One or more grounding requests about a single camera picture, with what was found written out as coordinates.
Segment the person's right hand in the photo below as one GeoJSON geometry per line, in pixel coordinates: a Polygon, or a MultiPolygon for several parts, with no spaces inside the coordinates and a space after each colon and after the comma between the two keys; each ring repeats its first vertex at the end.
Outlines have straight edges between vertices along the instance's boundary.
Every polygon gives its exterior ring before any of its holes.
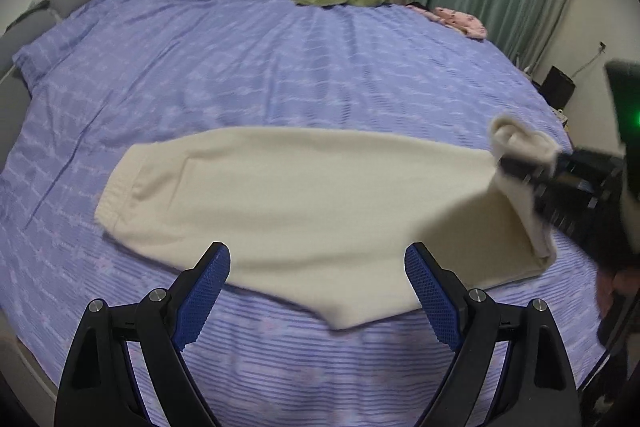
{"type": "Polygon", "coordinates": [[[601,319],[610,312],[615,296],[634,297],[640,286],[640,271],[626,269],[616,273],[598,269],[596,275],[596,303],[601,319]]]}

